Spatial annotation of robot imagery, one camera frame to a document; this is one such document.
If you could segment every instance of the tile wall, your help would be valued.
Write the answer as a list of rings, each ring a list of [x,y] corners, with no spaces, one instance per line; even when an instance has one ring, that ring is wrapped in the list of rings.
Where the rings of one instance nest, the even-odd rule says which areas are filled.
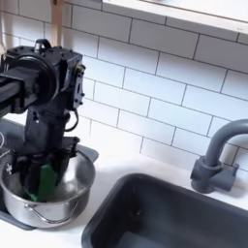
[[[50,0],[2,0],[7,47],[50,38]],[[74,135],[191,170],[214,133],[248,118],[248,36],[88,0],[67,0],[63,46],[84,54]],[[18,122],[22,117],[9,116]],[[221,161],[248,181],[248,136]]]

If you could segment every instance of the green object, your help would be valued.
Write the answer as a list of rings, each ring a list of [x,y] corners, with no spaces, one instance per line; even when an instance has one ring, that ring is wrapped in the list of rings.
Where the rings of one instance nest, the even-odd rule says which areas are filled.
[[[52,166],[42,166],[37,195],[26,191],[28,198],[32,202],[46,202],[54,194],[57,177],[57,173],[53,170]]]

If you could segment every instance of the countertop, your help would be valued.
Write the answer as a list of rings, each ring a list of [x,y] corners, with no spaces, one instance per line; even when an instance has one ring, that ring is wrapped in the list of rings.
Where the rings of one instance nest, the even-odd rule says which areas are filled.
[[[52,230],[20,230],[0,221],[0,246],[25,248],[79,248],[81,234],[95,211],[118,178],[128,173],[143,172],[187,189],[190,186],[190,172],[156,160],[135,154],[101,153],[95,164],[96,180],[92,186],[89,204],[83,213],[72,223]],[[241,188],[233,188],[230,193],[214,192],[208,195],[248,210],[248,193]]]

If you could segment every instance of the kitchen sink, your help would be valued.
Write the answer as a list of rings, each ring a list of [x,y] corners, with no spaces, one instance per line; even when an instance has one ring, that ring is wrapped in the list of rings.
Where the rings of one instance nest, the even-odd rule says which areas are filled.
[[[117,181],[81,242],[83,248],[247,248],[247,233],[247,211],[130,174]]]

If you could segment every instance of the faucet base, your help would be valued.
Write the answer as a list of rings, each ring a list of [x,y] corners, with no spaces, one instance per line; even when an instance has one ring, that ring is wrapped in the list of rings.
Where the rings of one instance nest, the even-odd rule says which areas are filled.
[[[192,187],[202,194],[209,194],[215,188],[230,191],[234,185],[237,170],[238,165],[228,170],[220,162],[215,167],[210,167],[206,164],[205,157],[201,156],[191,173]]]
[[[214,187],[209,185],[209,183],[192,180],[191,186],[195,191],[202,193],[202,194],[210,194],[214,192]]]

